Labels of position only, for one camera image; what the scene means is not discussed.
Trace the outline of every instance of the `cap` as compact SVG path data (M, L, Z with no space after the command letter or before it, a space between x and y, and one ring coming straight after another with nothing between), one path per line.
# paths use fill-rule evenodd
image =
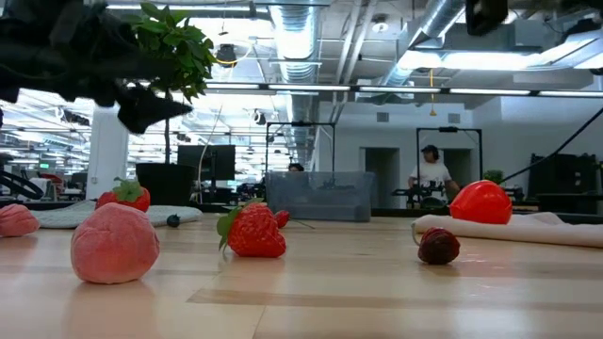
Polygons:
M427 145L425 146L421 152L423 153L437 153L437 147L433 146L433 145Z

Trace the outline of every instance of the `strawberry leaves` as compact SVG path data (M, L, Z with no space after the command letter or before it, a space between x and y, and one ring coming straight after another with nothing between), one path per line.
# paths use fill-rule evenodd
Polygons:
M144 194L138 181L128 181L121 178L115 178L114 180L120 182L119 186L113 188L113 193L115 193L118 202L135 202Z
M249 204L263 202L262 198L251 199L245 203L245 205L237 206L233 210L231 210L226 216L222 216L218 219L218 223L216 225L216 229L218 231L218 235L221 236L220 244L218 246L218 250L226 250L226 244L228 243L228 234L230 233L230 229L233 227L235 223L236 216Z

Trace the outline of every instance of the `fluorescent light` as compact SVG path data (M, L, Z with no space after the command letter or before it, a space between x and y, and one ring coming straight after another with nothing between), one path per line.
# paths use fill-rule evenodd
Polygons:
M273 90L332 90L349 91L350 86L329 86L329 85L268 85Z
M419 68L440 68L442 58L436 53L406 51L398 61L398 67L403 70L416 70Z
M523 89L450 89L450 94L484 94L484 95L528 95Z
M255 84L207 83L207 89L259 89Z
M9 164L38 164L40 160L35 159L14 159L8 161Z
M374 87L374 86L362 86L359 89L364 92L385 92L385 93L439 93L440 89L436 88L416 88L416 87Z
M169 5L171 10L215 10L216 8L212 8L210 6L182 6L182 5ZM109 5L107 6L109 9L140 9L140 5ZM236 6L236 7L223 7L220 8L220 11L238 11L238 10L249 10L247 7ZM264 8L258 8L258 12L266 12L267 10Z
M532 56L515 53L457 52L444 56L442 67L454 70L519 71L528 68Z
M574 40L571 41L570 35L566 42L560 44L559 46L555 46L551 49L548 49L541 53L538 58L539 65L555 65L558 61L568 57L573 54L580 48L588 45L589 43L595 41L595 39L586 39L586 40Z
M603 98L603 91L587 90L542 90L538 95L567 98Z

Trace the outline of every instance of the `black cable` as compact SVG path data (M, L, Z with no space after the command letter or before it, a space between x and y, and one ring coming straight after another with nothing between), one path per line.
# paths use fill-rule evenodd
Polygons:
M599 111L598 111L598 112L596 112L596 113L595 113L595 114L594 114L594 115L593 115L593 116L592 116L592 117L591 117L589 120L587 120L587 121L586 121L586 122L585 122L585 123L584 123L584 124L583 124L583 125L582 125L582 126L579 128L579 129L578 129L578 131L576 131L576 132L575 132L575 133L574 133L574 134L573 134L573 135L572 135L572 136L571 136L569 139L567 139L567 140L566 140L566 141L565 141L565 142L564 142L564 143L563 143L563 144L562 144L562 145L561 145L561 146L560 146L560 147L559 147L557 150L555 150L555 152L553 152L553 153L551 153L551 154L547 155L546 157L544 157L544 158L542 158L542 159L540 159L540 160L536 161L535 163L533 163L533 164L531 164L531 165L527 166L526 168L524 168L524 169L522 169L522 170L520 170L520 171L518 171L518 172L516 172L516 173L513 173L513 174L511 174L511 175L509 175L509 176L507 176L506 178L502 179L502 181L501 181L500 183L502 184L502 183L504 183L504 182L508 181L509 179L512 179L512 178L516 177L516 176L517 176L517 175L519 175L519 174L522 174L522 173L524 173L524 172L526 172L526 171L528 171L528 170L531 170L531 169L535 168L536 166L538 166L538 165L542 164L543 162L547 161L547 160L548 160L548 159L550 159L551 157L553 157L553 156L557 155L557 154L558 154L558 153L559 153L559 152L560 152L562 149L564 149L564 148L565 148L565 146L567 146L567 145L568 145L570 142L572 142L572 141L573 141L573 140L574 140L574 139L575 139L577 136L579 136L579 134L580 134L580 133L582 133L582 132L583 132L583 131L586 129L586 127L588 127L588 126L589 126L591 123L593 123L593 121L595 121L595 120L596 120L596 118L598 118L598 117L599 117L601 114L603 114L603 107L601 107L601 109L599 109Z

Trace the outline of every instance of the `white pillar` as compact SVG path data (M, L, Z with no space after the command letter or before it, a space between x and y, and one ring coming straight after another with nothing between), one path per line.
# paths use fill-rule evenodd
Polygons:
M125 179L130 135L117 119L118 111L118 106L94 108L86 199L111 190L115 177Z

